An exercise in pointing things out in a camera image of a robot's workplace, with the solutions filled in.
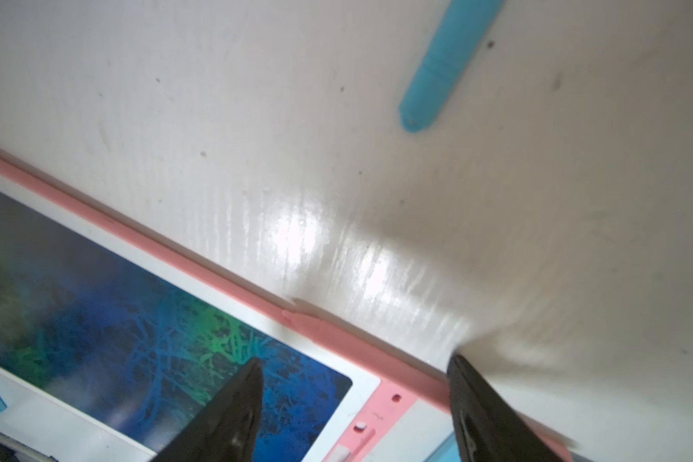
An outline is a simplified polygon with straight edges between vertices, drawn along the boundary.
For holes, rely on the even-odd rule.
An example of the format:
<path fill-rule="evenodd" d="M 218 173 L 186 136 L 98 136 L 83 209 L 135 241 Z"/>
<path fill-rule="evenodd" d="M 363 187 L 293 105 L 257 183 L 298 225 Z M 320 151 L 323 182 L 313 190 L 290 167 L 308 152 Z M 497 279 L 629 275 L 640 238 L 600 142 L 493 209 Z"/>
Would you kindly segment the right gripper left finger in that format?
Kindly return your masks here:
<path fill-rule="evenodd" d="M 264 399 L 263 363 L 252 358 L 159 454 L 156 462 L 248 462 Z"/>

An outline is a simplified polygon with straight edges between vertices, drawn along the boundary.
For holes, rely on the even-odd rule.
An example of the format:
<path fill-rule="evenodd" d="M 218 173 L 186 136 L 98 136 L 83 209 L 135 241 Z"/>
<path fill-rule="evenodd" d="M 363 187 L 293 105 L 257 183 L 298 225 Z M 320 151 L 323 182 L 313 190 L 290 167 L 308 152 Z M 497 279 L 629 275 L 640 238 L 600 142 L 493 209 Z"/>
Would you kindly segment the pink writing tablet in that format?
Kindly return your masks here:
<path fill-rule="evenodd" d="M 155 461 L 252 358 L 251 461 L 425 461 L 450 414 L 319 346 L 282 309 L 0 159 L 0 445 Z"/>

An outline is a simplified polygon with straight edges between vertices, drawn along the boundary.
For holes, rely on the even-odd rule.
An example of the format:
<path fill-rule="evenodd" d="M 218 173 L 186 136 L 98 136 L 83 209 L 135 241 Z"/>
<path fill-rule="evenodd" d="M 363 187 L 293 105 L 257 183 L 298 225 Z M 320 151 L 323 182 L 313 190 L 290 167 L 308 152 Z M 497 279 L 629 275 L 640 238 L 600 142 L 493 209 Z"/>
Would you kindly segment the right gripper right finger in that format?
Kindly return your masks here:
<path fill-rule="evenodd" d="M 450 412 L 463 461 L 554 462 L 561 457 L 542 441 L 460 354 L 448 363 Z"/>

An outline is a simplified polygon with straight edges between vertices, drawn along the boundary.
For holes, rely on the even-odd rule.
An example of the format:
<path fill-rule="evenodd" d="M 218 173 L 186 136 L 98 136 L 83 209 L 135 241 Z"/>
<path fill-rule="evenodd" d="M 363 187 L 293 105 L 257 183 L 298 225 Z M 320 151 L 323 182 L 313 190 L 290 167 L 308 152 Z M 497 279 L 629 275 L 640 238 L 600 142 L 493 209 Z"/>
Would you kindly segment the pink stylus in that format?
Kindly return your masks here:
<path fill-rule="evenodd" d="M 281 310 L 278 320 L 315 344 L 402 386 L 450 414 L 450 389 L 445 378 L 424 372 L 400 356 L 329 321 L 289 310 Z"/>

